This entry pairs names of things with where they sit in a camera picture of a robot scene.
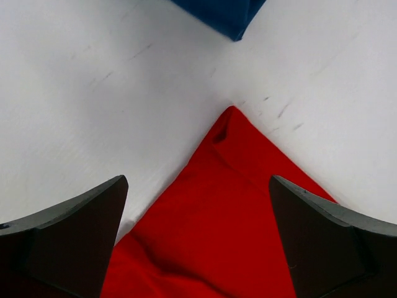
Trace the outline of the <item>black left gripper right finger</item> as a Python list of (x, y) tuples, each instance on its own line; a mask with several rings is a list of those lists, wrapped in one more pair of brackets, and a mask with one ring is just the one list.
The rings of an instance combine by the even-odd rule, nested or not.
[(396, 225), (281, 176), (269, 192), (297, 297), (396, 297)]

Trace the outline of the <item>red t shirt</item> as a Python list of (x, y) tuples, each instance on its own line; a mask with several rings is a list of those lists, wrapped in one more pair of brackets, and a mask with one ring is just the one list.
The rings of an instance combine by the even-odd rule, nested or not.
[(273, 175), (328, 198), (228, 107), (116, 244), (102, 297), (294, 297), (270, 201)]

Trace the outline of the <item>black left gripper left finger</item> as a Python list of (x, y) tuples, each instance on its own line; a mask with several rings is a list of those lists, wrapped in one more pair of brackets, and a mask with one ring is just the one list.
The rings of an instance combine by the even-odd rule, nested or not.
[(100, 297), (127, 192), (116, 176), (1, 224), (1, 297)]

